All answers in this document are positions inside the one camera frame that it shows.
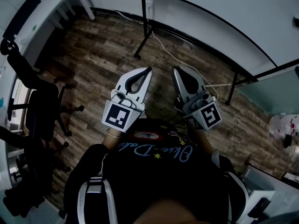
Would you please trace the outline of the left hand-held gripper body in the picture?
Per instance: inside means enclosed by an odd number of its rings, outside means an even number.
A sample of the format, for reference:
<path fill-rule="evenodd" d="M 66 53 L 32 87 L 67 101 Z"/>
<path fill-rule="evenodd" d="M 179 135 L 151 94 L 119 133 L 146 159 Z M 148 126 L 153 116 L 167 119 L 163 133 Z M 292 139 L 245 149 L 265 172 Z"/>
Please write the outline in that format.
<path fill-rule="evenodd" d="M 101 122 L 125 133 L 144 111 L 144 103 L 113 89 L 110 100 L 106 101 Z"/>

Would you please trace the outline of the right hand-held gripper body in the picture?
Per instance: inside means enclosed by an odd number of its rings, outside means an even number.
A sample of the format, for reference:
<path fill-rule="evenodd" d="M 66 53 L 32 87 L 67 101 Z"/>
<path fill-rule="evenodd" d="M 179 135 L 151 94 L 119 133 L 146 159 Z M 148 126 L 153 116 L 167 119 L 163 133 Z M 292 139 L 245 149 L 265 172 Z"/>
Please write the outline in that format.
<path fill-rule="evenodd" d="M 207 90 L 188 101 L 179 101 L 175 110 L 196 131 L 207 131 L 222 121 L 218 106 Z"/>

